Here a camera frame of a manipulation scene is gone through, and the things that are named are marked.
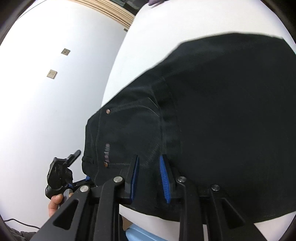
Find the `person left hand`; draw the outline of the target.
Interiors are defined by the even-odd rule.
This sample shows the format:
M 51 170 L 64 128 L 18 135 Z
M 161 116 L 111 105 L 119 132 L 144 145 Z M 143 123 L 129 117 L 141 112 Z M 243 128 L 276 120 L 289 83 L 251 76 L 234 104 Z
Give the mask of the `person left hand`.
M 64 196 L 62 194 L 52 196 L 48 205 L 49 217 L 51 217 L 58 210 L 58 207 L 63 200 Z

